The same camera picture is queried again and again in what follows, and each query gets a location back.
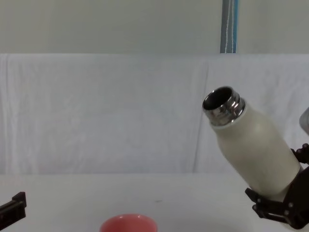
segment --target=table surface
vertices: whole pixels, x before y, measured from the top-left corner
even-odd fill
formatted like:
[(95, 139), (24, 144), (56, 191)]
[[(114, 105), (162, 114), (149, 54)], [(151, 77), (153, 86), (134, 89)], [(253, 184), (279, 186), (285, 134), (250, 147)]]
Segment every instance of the table surface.
[(284, 232), (259, 219), (236, 174), (0, 175), (0, 203), (20, 191), (27, 217), (6, 232), (98, 232), (108, 218), (139, 213), (158, 232)]

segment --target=bottle opening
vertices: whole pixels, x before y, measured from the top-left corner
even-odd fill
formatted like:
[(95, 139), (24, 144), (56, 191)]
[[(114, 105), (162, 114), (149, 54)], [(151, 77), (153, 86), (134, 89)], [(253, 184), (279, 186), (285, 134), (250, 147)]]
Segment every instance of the bottle opening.
[(205, 110), (214, 110), (226, 103), (232, 96), (233, 89), (231, 87), (221, 87), (210, 93), (203, 102)]

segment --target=wall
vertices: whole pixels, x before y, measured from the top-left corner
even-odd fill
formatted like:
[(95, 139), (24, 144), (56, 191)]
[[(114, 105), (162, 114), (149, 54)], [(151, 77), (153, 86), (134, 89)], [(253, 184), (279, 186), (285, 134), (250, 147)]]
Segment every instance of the wall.
[(238, 53), (309, 53), (309, 1), (240, 0)]
[(0, 53), (220, 49), (221, 0), (1, 0)]

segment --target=black clamp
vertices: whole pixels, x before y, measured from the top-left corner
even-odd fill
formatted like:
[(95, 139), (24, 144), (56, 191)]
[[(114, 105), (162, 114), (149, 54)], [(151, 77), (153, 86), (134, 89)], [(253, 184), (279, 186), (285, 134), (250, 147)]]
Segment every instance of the black clamp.
[(20, 192), (12, 200), (0, 206), (0, 231), (26, 217), (27, 206), (25, 192)]
[[(309, 163), (308, 144), (292, 151), (300, 163)], [(309, 223), (309, 167), (295, 177), (283, 202), (268, 200), (250, 188), (245, 193), (255, 203), (252, 208), (260, 218), (287, 223), (294, 229)]]

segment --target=bottle neck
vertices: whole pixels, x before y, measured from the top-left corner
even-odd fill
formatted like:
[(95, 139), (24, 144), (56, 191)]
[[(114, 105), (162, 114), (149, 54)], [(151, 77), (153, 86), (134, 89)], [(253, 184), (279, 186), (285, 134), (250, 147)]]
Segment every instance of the bottle neck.
[(203, 110), (213, 126), (225, 126), (241, 116), (246, 102), (231, 87), (220, 87), (203, 102)]

